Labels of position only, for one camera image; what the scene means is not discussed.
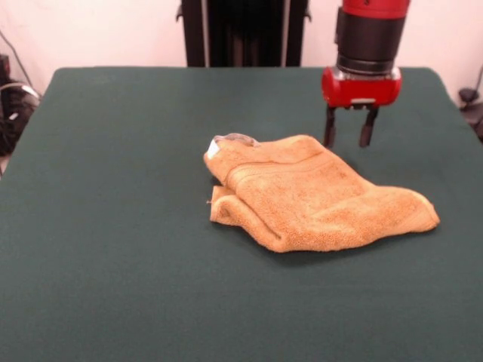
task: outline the white tag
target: white tag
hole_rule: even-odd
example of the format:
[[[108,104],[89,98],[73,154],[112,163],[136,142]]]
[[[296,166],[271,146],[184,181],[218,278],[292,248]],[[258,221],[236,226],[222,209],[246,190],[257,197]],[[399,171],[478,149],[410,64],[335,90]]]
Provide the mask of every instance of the white tag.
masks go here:
[[[220,151],[220,147],[218,147],[215,140],[212,140],[210,143],[210,147],[208,147],[208,150],[206,152],[208,160],[211,160],[218,153],[218,151]]]

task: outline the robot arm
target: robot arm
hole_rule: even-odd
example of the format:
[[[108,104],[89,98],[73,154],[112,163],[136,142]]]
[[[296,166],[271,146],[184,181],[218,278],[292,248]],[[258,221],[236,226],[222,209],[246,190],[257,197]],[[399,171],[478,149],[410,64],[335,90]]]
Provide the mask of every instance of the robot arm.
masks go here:
[[[368,146],[380,106],[391,104],[401,89],[394,67],[410,0],[343,0],[337,16],[336,66],[326,68],[322,93],[327,101],[324,145],[335,138],[335,110],[369,109],[359,145]]]

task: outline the terry cloth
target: terry cloth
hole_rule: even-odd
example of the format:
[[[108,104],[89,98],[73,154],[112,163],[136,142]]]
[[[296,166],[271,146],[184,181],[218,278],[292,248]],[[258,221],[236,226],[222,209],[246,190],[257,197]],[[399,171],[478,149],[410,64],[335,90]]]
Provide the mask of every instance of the terry cloth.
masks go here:
[[[210,220],[275,252],[362,247],[439,224],[420,193],[370,183],[309,136],[259,143],[231,133],[215,137],[204,160],[222,184]]]

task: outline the white wall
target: white wall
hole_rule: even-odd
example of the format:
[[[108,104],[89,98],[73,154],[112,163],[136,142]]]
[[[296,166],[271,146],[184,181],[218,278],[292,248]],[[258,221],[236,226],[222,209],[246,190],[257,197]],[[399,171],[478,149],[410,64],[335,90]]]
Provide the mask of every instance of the white wall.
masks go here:
[[[63,66],[185,66],[180,0],[1,0],[0,28],[43,91]],[[311,0],[303,65],[333,64],[337,6]],[[483,63],[483,1],[413,0],[398,53],[401,66],[429,66],[456,99]],[[0,50],[7,50],[0,39]],[[14,60],[14,75],[20,77]]]
[[[180,0],[1,0],[0,27],[43,91],[64,66],[186,66]],[[0,39],[2,53],[8,48]],[[11,58],[14,75],[21,78]]]

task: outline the green table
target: green table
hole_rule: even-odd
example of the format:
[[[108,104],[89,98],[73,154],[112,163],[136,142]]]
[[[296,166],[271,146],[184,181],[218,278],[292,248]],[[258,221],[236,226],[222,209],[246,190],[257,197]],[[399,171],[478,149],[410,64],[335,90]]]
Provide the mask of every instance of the green table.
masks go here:
[[[482,361],[483,149],[427,69],[370,148],[441,225],[338,253],[271,253],[209,222],[215,134],[321,136],[320,69],[63,69],[0,182],[2,361]]]

